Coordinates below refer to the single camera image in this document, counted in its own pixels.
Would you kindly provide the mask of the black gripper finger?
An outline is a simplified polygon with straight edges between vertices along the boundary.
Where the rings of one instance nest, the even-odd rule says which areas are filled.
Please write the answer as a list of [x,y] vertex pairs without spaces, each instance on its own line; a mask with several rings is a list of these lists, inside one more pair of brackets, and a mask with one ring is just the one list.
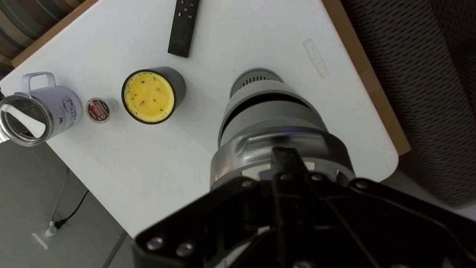
[[272,182],[309,184],[311,172],[306,169],[302,157],[293,148],[272,150],[272,169],[275,172]]

